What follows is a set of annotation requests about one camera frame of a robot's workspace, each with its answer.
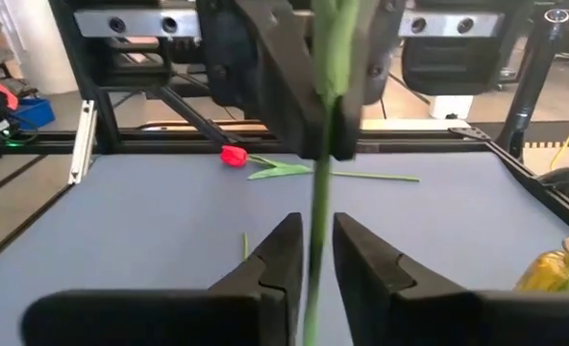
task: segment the red tulip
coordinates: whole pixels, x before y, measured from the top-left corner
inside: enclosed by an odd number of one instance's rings
[[[223,145],[220,152],[220,159],[231,167],[243,167],[248,160],[246,150],[233,145]]]

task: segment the floor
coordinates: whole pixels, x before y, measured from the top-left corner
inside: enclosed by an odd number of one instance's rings
[[[392,74],[400,77],[399,62],[392,64]],[[112,96],[113,102],[121,94]],[[502,92],[492,92],[475,98],[468,120],[471,122],[504,121],[513,96],[512,87]],[[57,115],[48,129],[74,130],[81,99],[78,93],[52,95],[50,97]],[[209,99],[189,101],[203,115],[212,119],[231,119],[241,116],[235,109],[223,109]],[[384,114],[389,118],[427,118],[429,107],[403,86],[390,80],[384,94]],[[383,118],[380,103],[365,109],[366,118]],[[180,117],[161,101],[146,100],[143,95],[131,98],[116,109],[121,127],[136,127],[147,121],[179,120]],[[533,121],[569,120],[569,65],[556,62],[548,83],[543,89]],[[549,170],[549,164],[557,149],[527,149],[526,164],[537,174]],[[0,179],[26,164],[34,157],[8,156],[0,160]],[[0,241],[20,225],[39,206],[59,191],[67,180],[70,157],[50,156],[38,162],[25,173],[0,189]],[[569,148],[558,166],[569,165]]]

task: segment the bolt hole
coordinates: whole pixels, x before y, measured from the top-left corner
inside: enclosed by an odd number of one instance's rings
[[[410,30],[414,34],[419,34],[419,33],[423,32],[424,30],[426,30],[427,25],[428,25],[428,23],[426,22],[426,19],[416,18],[412,21],[412,24],[410,24]]]
[[[178,23],[172,17],[162,19],[162,29],[168,34],[174,34],[178,31]]]
[[[472,19],[462,19],[458,24],[458,33],[466,34],[473,28],[473,26],[475,26],[475,22]]]
[[[124,20],[114,17],[110,19],[110,28],[116,33],[122,34],[127,30],[127,25],[124,24]]]

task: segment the robotic end effector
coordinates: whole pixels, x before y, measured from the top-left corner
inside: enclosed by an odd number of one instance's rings
[[[296,1],[294,8],[286,0],[202,0],[165,8],[158,1],[128,0],[125,10],[113,0],[98,1],[98,7],[96,1],[50,2],[61,31],[77,38],[65,43],[72,63],[75,55],[99,61],[76,76],[78,84],[86,79],[108,89],[165,87],[172,61],[201,62],[216,104],[241,108],[301,158],[318,159],[326,114],[312,79],[309,1]],[[403,76],[411,89],[481,93],[494,85],[532,8],[530,0],[424,0],[414,9],[406,3],[368,0],[360,6],[351,87],[333,114],[337,140],[331,154],[337,160],[355,154],[362,106],[383,96],[390,56],[401,38]],[[69,17],[75,23],[62,22]],[[160,37],[160,46],[122,50],[105,43],[112,37]],[[201,37],[191,52],[176,44],[189,37]],[[144,52],[161,55],[163,65],[138,67],[135,74],[130,66],[115,67],[113,56]]]

